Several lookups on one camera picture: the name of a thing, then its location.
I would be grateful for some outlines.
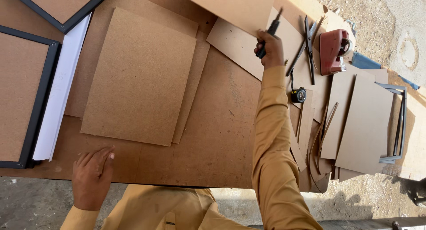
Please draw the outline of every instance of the wheel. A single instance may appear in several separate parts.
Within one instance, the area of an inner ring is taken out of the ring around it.
[[[426,198],[416,199],[415,203],[416,203],[417,206],[426,208]]]

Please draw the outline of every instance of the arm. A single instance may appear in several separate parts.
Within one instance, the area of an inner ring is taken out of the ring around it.
[[[265,40],[265,67],[255,120],[252,182],[264,228],[322,229],[299,191],[299,170],[290,153],[290,118],[281,40]]]
[[[61,230],[92,230],[112,179],[114,146],[82,154],[72,168],[74,205]]]

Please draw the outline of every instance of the person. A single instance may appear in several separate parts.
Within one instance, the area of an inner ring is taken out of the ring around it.
[[[259,31],[255,53],[266,42],[255,118],[252,183],[264,229],[322,230],[299,191],[299,171],[290,153],[290,120],[281,40]],[[74,205],[61,230],[92,230],[111,184],[114,146],[74,162]],[[129,184],[104,219],[103,230],[251,229],[220,215],[209,189]]]

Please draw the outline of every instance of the grey metal frame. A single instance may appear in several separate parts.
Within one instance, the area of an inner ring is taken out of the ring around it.
[[[395,164],[395,160],[401,159],[402,155],[404,153],[405,129],[406,129],[406,118],[407,118],[407,87],[397,86],[397,85],[381,84],[381,83],[378,83],[378,82],[376,82],[376,84],[387,89],[391,93],[395,93],[395,94],[402,96],[393,155],[390,156],[390,157],[381,157],[380,160],[379,160],[380,163]],[[398,154],[397,152],[398,152],[398,142],[399,142],[400,132],[401,132],[401,142],[400,142],[400,151],[399,151],[399,154]]]

